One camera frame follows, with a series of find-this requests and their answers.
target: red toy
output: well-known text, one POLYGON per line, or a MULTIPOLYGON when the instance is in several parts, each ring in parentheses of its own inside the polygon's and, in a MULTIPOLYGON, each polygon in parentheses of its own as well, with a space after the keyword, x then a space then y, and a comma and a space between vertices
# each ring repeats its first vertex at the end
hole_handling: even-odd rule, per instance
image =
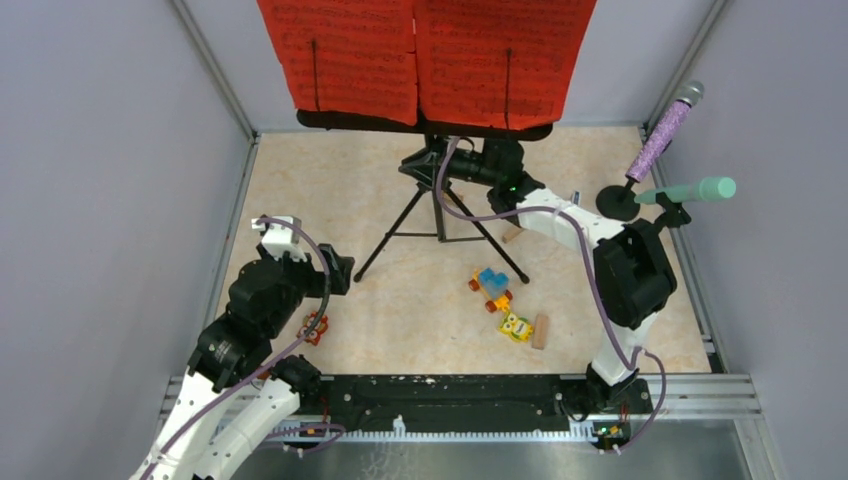
MULTIPOLYGON (((303 333, 306 331, 306 328, 312 323, 312 320, 315 319, 315 316, 318 315, 318 312, 312 312, 310 315, 303 317, 303 326, 300 327, 300 331, 297 332, 297 338, 303 336, 303 333)), ((306 343, 311 343, 312 345, 318 345, 318 342, 321 341, 321 336, 324 335, 324 332, 330 328, 330 325, 327 324, 327 316, 324 315, 321 317, 321 321, 318 322, 318 326, 315 327, 315 330, 312 330, 312 333, 309 334, 309 337, 306 338, 306 343)))

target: mint green tube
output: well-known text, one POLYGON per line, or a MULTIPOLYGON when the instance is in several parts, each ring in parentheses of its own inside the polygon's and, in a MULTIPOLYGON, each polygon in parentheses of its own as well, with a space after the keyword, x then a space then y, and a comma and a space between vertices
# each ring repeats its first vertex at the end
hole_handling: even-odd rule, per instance
POLYGON ((730 177, 707 177, 691 185, 656 188, 636 195, 636 203, 652 205, 657 203, 657 195, 665 193, 674 203, 718 202, 732 198, 736 194, 736 182, 730 177))

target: printed music notation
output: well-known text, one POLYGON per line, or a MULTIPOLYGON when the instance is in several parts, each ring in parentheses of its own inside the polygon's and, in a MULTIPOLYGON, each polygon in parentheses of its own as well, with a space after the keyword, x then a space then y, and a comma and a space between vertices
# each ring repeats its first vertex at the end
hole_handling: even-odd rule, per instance
POLYGON ((595 0, 415 3, 419 108, 519 130, 555 122, 595 0))
POLYGON ((258 0, 296 108, 417 121, 413 0, 258 0))

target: toy car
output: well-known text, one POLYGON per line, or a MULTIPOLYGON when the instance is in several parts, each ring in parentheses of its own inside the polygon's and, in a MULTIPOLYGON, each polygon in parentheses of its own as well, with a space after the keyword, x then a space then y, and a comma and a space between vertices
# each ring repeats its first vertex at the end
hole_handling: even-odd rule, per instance
POLYGON ((474 272, 474 276, 468 282, 468 287, 476 292, 481 290, 486 297, 486 310, 494 313, 498 310, 509 313, 509 301, 512 300, 512 292, 507 290, 509 278, 503 272, 495 273, 491 268, 474 272))
MULTIPOLYGON (((303 336, 304 332, 306 332, 306 329, 309 327, 309 324, 312 323, 312 320, 315 318, 316 315, 318 315, 318 312, 312 312, 312 314, 303 317, 303 326, 300 327, 300 330, 297 332, 297 338, 303 336)), ((324 332, 326 332, 328 328, 330 328, 330 325, 327 323, 327 320, 328 319, 326 315, 321 317, 321 321, 318 322, 318 326, 315 327, 315 330, 312 330, 312 333, 310 333, 304 341, 306 343, 311 343, 312 345, 317 346, 318 342, 321 341, 321 336, 324 335, 324 332)))
POLYGON ((533 325, 530 325, 530 321, 526 318, 507 312, 503 321, 501 321, 501 326, 498 327, 498 331, 509 337, 513 342, 524 343, 530 340, 530 335, 533 334, 533 325))

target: blue toy block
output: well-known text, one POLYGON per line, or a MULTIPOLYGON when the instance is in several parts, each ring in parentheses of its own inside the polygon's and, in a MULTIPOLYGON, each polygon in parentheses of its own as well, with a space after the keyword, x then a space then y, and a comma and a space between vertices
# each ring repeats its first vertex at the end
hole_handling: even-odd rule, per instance
POLYGON ((495 273, 491 268, 487 268, 480 272, 477 276, 480 280, 480 286, 486 290, 489 298, 500 298, 509 286, 509 278, 505 273, 495 273))

